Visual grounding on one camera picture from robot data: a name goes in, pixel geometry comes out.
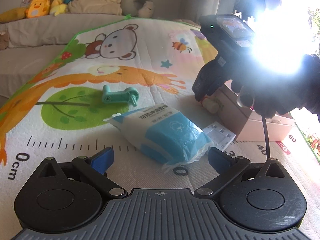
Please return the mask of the black gloved right hand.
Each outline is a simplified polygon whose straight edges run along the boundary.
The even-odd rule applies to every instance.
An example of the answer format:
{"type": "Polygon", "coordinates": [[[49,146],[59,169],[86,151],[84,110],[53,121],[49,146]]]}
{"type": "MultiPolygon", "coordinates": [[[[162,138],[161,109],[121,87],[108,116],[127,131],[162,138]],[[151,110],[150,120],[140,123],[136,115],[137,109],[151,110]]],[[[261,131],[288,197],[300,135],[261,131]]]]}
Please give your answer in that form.
{"type": "Polygon", "coordinates": [[[298,72],[289,76],[268,74],[257,81],[236,77],[231,88],[244,106],[268,119],[303,107],[319,115],[319,57],[304,55],[298,72]]]}

